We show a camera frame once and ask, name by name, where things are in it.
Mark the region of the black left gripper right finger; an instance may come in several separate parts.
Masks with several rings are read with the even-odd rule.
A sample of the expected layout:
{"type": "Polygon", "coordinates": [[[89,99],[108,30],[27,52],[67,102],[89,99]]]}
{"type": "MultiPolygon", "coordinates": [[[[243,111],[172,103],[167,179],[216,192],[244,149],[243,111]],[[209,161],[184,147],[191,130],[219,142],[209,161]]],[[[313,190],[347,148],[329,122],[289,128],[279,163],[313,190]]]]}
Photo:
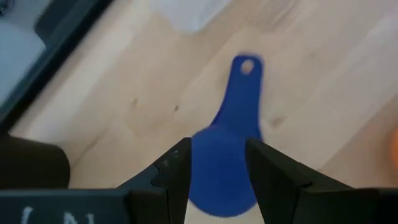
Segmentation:
{"type": "Polygon", "coordinates": [[[258,139],[245,156],[265,224],[398,224],[398,188],[350,187],[258,139]]]}

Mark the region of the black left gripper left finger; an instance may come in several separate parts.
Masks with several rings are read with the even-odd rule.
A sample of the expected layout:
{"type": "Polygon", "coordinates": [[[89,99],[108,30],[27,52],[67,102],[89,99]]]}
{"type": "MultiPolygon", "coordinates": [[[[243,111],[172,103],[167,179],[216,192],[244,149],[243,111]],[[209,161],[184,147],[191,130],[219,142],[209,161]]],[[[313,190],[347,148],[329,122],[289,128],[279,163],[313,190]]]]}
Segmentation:
{"type": "Polygon", "coordinates": [[[184,224],[191,138],[113,189],[2,190],[0,224],[184,224]]]}

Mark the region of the dark blue measuring cup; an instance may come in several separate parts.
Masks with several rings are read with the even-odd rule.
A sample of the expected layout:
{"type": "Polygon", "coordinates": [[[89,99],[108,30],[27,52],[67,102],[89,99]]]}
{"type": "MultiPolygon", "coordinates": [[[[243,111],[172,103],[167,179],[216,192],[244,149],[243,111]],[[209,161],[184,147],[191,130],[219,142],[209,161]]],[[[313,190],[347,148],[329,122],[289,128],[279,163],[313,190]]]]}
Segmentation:
{"type": "Polygon", "coordinates": [[[235,56],[216,116],[192,136],[189,199],[209,215],[235,217],[257,202],[246,168],[245,143],[248,138],[262,138],[259,102],[263,71],[260,56],[235,56]]]}

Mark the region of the black plant pot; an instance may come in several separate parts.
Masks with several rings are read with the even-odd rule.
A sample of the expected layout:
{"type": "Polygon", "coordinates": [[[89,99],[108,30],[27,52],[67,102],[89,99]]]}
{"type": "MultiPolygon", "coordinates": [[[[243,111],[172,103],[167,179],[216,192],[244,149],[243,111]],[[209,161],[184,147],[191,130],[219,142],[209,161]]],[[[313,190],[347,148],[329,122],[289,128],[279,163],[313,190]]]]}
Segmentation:
{"type": "Polygon", "coordinates": [[[58,146],[0,136],[0,190],[62,189],[69,181],[70,163],[58,146]]]}

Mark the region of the black aluminium table frame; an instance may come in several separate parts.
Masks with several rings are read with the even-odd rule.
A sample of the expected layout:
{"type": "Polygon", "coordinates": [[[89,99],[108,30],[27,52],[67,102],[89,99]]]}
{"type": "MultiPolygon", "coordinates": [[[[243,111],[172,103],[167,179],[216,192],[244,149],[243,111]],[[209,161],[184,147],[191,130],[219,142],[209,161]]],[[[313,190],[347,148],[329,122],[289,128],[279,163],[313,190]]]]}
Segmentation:
{"type": "Polygon", "coordinates": [[[49,4],[35,25],[46,49],[1,104],[1,134],[17,123],[113,1],[53,0],[49,4]]]}

